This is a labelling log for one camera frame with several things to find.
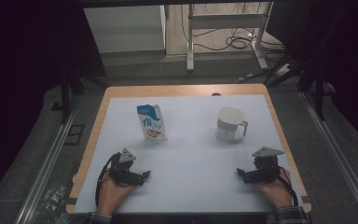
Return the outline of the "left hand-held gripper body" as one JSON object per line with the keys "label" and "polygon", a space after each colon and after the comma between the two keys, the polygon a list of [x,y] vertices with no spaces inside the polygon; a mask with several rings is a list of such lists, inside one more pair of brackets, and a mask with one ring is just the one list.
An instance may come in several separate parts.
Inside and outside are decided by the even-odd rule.
{"label": "left hand-held gripper body", "polygon": [[129,185],[133,179],[140,179],[140,174],[130,171],[135,160],[136,157],[124,148],[108,160],[109,175],[120,185]]}

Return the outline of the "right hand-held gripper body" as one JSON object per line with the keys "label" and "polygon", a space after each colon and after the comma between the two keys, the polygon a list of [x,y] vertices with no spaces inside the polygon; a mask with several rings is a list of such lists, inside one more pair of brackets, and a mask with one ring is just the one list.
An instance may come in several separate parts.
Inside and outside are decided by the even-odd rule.
{"label": "right hand-held gripper body", "polygon": [[283,151],[271,147],[261,147],[252,154],[256,168],[254,183],[271,182],[281,173],[278,155],[282,154]]}

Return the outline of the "white lidded cup with handle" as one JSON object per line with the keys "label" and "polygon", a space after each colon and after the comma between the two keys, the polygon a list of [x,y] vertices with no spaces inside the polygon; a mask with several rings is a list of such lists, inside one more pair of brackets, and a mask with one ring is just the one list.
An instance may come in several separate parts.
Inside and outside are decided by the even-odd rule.
{"label": "white lidded cup with handle", "polygon": [[237,108],[224,106],[218,114],[215,136],[224,141],[235,141],[239,126],[243,127],[242,136],[245,136],[248,122],[245,120],[244,113]]}

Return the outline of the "blue and white milk pouch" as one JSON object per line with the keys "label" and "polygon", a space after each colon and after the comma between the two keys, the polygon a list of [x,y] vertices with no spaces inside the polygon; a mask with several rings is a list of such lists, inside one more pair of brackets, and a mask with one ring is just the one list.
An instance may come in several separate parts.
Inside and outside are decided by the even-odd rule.
{"label": "blue and white milk pouch", "polygon": [[162,142],[167,139],[164,119],[158,105],[138,105],[137,114],[146,140]]}

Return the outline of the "person's left hand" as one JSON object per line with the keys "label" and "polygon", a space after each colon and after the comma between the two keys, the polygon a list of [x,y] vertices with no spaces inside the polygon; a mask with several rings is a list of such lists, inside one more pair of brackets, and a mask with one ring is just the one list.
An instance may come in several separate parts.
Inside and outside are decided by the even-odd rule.
{"label": "person's left hand", "polygon": [[110,216],[134,190],[134,186],[121,187],[105,173],[100,185],[97,213]]}

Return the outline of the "person's right hand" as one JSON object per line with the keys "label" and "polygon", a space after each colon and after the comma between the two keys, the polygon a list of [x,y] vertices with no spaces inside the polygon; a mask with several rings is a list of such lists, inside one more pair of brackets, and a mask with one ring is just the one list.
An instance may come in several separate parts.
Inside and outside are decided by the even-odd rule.
{"label": "person's right hand", "polygon": [[274,208],[293,205],[289,190],[279,179],[272,182],[254,183],[254,186],[265,195]]}

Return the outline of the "clear plastic bag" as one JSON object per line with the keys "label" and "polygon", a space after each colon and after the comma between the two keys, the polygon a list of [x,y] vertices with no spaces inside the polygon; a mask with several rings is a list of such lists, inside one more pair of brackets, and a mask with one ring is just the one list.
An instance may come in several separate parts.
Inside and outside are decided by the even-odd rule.
{"label": "clear plastic bag", "polygon": [[51,184],[36,207],[29,224],[69,224],[71,216],[61,209],[65,193],[66,187],[63,184]]}

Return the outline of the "black metal stand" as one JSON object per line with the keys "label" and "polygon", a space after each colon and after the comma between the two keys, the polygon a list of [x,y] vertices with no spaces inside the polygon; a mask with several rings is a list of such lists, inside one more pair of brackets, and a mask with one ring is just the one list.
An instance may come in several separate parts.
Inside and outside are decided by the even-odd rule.
{"label": "black metal stand", "polygon": [[72,91],[76,96],[82,95],[85,92],[85,87],[80,80],[82,77],[100,86],[104,90],[109,88],[107,83],[97,77],[87,75],[81,70],[74,69],[72,71],[62,72],[60,75],[62,105],[54,105],[52,107],[52,110],[58,109],[62,111],[62,124],[65,124],[71,115],[69,91]]}
{"label": "black metal stand", "polygon": [[317,116],[324,120],[324,68],[320,64],[319,59],[310,58],[301,65],[289,70],[286,74],[271,81],[268,87],[275,87],[285,80],[301,74],[300,80],[297,82],[296,87],[299,91],[309,91],[312,85],[315,85],[314,89],[314,111]]}

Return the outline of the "white power strip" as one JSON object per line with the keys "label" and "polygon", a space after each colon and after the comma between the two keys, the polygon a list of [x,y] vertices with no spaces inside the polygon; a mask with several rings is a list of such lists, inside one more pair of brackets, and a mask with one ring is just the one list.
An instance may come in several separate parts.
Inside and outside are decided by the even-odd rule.
{"label": "white power strip", "polygon": [[285,65],[283,65],[281,68],[279,68],[275,74],[277,77],[281,77],[284,74],[286,74],[287,72],[289,72],[291,70],[292,66],[289,63],[286,63]]}

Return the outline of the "white board panel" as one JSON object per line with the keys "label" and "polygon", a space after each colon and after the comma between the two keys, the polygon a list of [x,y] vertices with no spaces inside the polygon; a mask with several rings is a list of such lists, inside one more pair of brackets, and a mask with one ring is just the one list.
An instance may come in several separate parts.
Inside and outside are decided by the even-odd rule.
{"label": "white board panel", "polygon": [[164,6],[84,9],[100,53],[165,49]]}

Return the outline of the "dark curtain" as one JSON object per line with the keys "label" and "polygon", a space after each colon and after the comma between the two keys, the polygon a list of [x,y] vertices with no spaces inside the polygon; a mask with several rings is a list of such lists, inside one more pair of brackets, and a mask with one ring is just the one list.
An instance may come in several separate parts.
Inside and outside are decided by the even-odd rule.
{"label": "dark curtain", "polygon": [[334,88],[332,101],[358,131],[358,0],[274,0],[267,32],[280,40],[305,73]]}
{"label": "dark curtain", "polygon": [[80,0],[0,0],[0,180],[43,107],[68,77],[102,76],[104,66]]}

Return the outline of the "aluminium floor rail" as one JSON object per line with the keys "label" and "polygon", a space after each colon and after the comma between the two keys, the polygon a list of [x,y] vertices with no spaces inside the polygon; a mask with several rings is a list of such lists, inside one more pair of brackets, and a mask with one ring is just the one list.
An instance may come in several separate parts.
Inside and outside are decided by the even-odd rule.
{"label": "aluminium floor rail", "polygon": [[336,138],[332,135],[327,124],[320,118],[320,116],[314,110],[314,103],[311,100],[311,97],[306,93],[301,92],[299,94],[303,99],[306,108],[308,109],[312,120],[314,121],[318,131],[320,132],[323,140],[329,151],[332,154],[334,161],[337,164],[338,169],[342,173],[348,187],[350,188],[356,202],[358,203],[358,177],[355,172],[352,170],[348,160],[345,158],[341,147],[337,143]]}
{"label": "aluminium floor rail", "polygon": [[43,190],[45,189],[49,177],[52,173],[53,167],[55,165],[56,160],[58,159],[63,143],[67,134],[69,133],[70,127],[73,123],[73,120],[77,113],[77,108],[79,105],[81,97],[75,96],[73,102],[71,103],[70,109],[71,112],[69,113],[67,121],[61,125],[52,146],[49,149],[48,155],[46,156],[45,160],[43,161],[41,168],[34,180],[34,183],[22,205],[22,208],[14,222],[14,224],[29,224],[34,211],[42,197]]}

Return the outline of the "white metal desk frame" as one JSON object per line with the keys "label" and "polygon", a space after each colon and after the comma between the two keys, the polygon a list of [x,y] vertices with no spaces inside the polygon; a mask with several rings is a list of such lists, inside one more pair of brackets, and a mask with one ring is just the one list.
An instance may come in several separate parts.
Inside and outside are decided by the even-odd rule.
{"label": "white metal desk frame", "polygon": [[255,57],[262,70],[268,69],[268,64],[260,49],[263,34],[265,32],[272,3],[268,2],[262,13],[245,14],[213,14],[195,15],[193,4],[189,4],[188,11],[188,40],[186,52],[186,70],[194,70],[194,50],[192,31],[199,29],[229,29],[229,28],[257,28],[258,33],[255,41],[251,42]]}

